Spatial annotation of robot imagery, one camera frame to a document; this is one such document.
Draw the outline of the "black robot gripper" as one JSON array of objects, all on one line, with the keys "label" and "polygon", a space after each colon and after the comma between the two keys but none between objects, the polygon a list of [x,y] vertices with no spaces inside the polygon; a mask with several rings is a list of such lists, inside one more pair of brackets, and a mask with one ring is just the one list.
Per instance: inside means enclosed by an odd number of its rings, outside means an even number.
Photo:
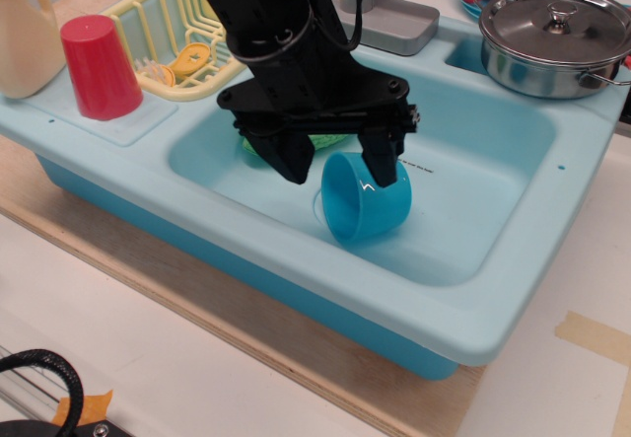
[{"label": "black robot gripper", "polygon": [[250,79],[218,97],[256,154],[286,181],[303,184],[316,148],[310,134],[357,133],[374,181],[397,181],[404,134],[415,131],[408,83],[362,65],[332,7],[254,10],[230,23],[227,43]]}]

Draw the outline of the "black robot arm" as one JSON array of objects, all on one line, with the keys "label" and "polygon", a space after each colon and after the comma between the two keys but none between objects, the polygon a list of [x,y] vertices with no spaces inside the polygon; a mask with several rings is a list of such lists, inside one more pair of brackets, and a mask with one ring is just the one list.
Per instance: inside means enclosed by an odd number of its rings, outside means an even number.
[{"label": "black robot arm", "polygon": [[354,134],[382,187],[397,179],[404,137],[417,109],[408,83],[359,63],[362,17],[345,33],[332,0],[207,0],[226,31],[232,55],[251,79],[218,97],[234,127],[289,182],[306,181],[314,135]]}]

